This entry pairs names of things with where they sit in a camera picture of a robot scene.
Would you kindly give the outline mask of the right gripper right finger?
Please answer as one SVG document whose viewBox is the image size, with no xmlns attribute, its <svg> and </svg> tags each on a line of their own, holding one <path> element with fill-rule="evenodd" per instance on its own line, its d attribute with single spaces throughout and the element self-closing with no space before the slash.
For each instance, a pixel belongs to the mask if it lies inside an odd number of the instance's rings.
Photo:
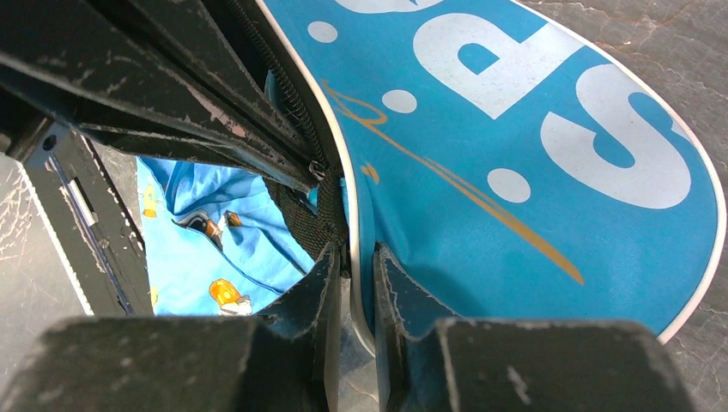
<svg viewBox="0 0 728 412">
<path fill-rule="evenodd" d="M 670 357 L 624 321 L 463 318 L 373 254 L 383 411 L 690 411 Z"/>
</svg>

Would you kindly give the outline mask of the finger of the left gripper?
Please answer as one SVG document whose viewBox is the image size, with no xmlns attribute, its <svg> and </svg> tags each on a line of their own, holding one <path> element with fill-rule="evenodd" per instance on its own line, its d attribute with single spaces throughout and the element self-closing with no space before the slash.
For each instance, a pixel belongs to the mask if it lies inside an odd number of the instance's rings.
<svg viewBox="0 0 728 412">
<path fill-rule="evenodd" d="M 265 41 L 253 1 L 94 1 L 105 18 L 234 109 L 295 165 L 319 157 L 300 95 Z"/>
<path fill-rule="evenodd" d="M 234 109 L 105 18 L 94 1 L 4 1 L 1 85 L 119 151 L 243 167 L 299 191 L 315 185 Z"/>
</svg>

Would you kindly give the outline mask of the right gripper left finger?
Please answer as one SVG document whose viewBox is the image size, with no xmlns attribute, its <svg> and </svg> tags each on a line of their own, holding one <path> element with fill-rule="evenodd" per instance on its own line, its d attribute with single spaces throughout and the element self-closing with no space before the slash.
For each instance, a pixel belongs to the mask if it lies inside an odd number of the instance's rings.
<svg viewBox="0 0 728 412">
<path fill-rule="evenodd" d="M 341 252 L 248 317 L 72 318 L 33 344 L 4 411 L 333 411 Z"/>
</svg>

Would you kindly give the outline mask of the blue sport racket bag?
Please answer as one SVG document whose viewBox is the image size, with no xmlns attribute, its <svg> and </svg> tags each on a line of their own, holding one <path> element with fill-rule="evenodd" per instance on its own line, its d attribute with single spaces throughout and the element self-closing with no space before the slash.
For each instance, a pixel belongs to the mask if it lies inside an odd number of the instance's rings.
<svg viewBox="0 0 728 412">
<path fill-rule="evenodd" d="M 726 206 L 675 109 L 515 1 L 233 1 L 341 162 L 355 333 L 373 254 L 465 317 L 626 319 L 668 342 L 710 286 Z"/>
</svg>

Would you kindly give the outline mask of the blue astronaut print cloth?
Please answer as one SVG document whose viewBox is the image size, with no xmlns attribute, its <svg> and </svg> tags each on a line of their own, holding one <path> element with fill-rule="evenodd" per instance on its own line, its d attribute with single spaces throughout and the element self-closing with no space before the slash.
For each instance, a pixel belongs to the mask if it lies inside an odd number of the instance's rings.
<svg viewBox="0 0 728 412">
<path fill-rule="evenodd" d="M 248 316 L 313 267 L 262 177 L 138 157 L 137 193 L 157 316 Z"/>
</svg>

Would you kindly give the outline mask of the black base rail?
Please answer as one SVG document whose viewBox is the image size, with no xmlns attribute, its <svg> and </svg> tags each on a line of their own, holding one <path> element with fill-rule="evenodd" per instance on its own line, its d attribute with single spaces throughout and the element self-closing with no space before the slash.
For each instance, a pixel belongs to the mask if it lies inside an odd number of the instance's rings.
<svg viewBox="0 0 728 412">
<path fill-rule="evenodd" d="M 1 157 L 19 164 L 84 312 L 152 315 L 140 229 L 91 141 L 5 95 Z"/>
</svg>

